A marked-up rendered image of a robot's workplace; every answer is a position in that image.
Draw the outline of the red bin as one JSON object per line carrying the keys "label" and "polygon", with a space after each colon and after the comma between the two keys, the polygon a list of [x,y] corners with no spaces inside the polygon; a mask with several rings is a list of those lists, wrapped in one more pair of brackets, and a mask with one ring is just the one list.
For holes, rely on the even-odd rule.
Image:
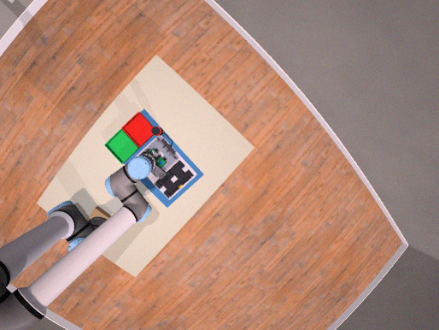
{"label": "red bin", "polygon": [[[152,125],[138,111],[123,127],[124,132],[132,139],[132,141],[141,147],[154,134],[152,134]],[[127,132],[126,132],[127,130]],[[137,142],[135,142],[135,140]]]}

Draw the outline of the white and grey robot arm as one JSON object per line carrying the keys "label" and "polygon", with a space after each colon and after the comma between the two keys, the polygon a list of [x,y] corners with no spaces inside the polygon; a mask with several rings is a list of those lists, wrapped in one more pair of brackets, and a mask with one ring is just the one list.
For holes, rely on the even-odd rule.
{"label": "white and grey robot arm", "polygon": [[[134,185],[150,172],[159,179],[167,175],[152,155],[144,154],[105,180],[108,193],[124,204],[108,219],[98,216],[87,221],[67,200],[51,209],[45,222],[0,248],[0,330],[27,330],[37,324],[50,303],[128,228],[151,213]],[[60,239],[69,243],[69,252],[31,285],[11,293],[6,288],[9,283]]]}

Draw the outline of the green circuit board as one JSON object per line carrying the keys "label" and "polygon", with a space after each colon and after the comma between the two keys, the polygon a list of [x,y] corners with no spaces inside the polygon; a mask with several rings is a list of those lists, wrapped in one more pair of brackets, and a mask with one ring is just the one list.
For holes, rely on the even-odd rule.
{"label": "green circuit board", "polygon": [[160,158],[158,162],[156,162],[156,164],[158,164],[160,167],[163,166],[166,162]]}

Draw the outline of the green bin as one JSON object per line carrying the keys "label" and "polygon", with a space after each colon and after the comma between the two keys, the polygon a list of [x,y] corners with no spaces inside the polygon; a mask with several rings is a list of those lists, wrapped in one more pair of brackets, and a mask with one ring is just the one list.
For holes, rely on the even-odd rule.
{"label": "green bin", "polygon": [[140,147],[122,129],[116,134],[105,144],[105,147],[123,164]]}

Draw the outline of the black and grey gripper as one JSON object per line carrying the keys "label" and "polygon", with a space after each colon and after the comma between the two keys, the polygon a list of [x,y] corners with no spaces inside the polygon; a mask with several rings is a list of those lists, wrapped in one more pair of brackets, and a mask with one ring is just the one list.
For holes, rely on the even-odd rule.
{"label": "black and grey gripper", "polygon": [[[152,151],[153,151],[154,155],[151,154]],[[150,155],[152,155],[155,158],[155,162],[157,162],[158,159],[161,158],[161,156],[158,155],[154,150],[152,150],[152,151],[150,149],[147,149],[145,152],[142,152],[140,155],[142,155],[143,153],[149,153]]]}

